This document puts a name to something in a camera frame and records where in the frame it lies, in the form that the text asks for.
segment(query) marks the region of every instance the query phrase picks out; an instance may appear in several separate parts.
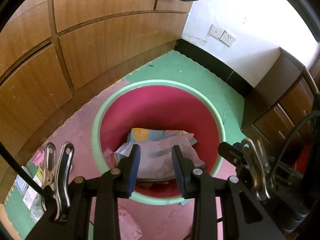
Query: electrical outlet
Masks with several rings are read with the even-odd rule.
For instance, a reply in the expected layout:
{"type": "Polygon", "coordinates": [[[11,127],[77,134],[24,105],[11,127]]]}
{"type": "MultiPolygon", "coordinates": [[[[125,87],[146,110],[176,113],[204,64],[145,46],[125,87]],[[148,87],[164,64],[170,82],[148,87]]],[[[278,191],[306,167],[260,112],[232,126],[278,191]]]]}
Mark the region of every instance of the electrical outlet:
{"type": "Polygon", "coordinates": [[[231,44],[236,41],[236,38],[231,36],[230,33],[224,32],[222,34],[222,36],[220,37],[220,41],[222,41],[224,44],[226,44],[228,47],[230,47],[231,44]]]}
{"type": "Polygon", "coordinates": [[[223,34],[224,30],[222,30],[221,28],[214,26],[213,24],[210,27],[210,30],[208,32],[208,35],[210,37],[214,37],[217,40],[220,39],[221,35],[223,34]]]}

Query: trash can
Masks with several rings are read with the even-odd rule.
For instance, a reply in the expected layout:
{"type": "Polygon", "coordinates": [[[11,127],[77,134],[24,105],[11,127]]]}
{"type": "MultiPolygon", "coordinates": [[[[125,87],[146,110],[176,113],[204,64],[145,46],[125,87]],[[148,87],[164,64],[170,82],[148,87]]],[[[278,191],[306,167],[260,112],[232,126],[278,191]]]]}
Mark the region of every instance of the trash can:
{"type": "MultiPolygon", "coordinates": [[[[103,151],[116,151],[127,141],[132,128],[194,133],[198,142],[193,147],[205,162],[205,171],[214,176],[221,166],[218,145],[225,141],[221,118],[204,95],[187,85],[167,80],[141,81],[123,87],[102,104],[91,133],[92,154],[101,174],[110,169],[103,151]]],[[[136,185],[131,199],[153,205],[184,201],[175,180],[150,188],[136,185]]]]}

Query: black tile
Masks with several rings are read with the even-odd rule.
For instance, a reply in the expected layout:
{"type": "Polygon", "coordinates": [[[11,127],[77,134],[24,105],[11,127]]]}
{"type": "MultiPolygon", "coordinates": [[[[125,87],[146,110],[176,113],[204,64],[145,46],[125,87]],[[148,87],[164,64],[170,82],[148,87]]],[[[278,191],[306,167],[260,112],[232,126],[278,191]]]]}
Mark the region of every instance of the black tile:
{"type": "Polygon", "coordinates": [[[199,63],[223,81],[226,81],[233,71],[215,56],[183,39],[177,40],[174,50],[199,63]]]}
{"type": "Polygon", "coordinates": [[[250,85],[235,71],[233,71],[233,73],[227,79],[226,83],[243,97],[245,97],[253,89],[252,85],[250,85]]]}

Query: plastic packaging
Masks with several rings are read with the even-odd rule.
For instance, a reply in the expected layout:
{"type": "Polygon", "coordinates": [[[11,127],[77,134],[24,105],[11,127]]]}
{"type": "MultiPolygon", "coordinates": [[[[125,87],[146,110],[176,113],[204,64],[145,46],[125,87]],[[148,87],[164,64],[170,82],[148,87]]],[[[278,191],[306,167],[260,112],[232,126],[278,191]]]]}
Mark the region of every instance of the plastic packaging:
{"type": "Polygon", "coordinates": [[[35,224],[39,221],[42,215],[43,215],[43,212],[41,207],[36,206],[36,207],[30,208],[30,217],[35,224]]]}

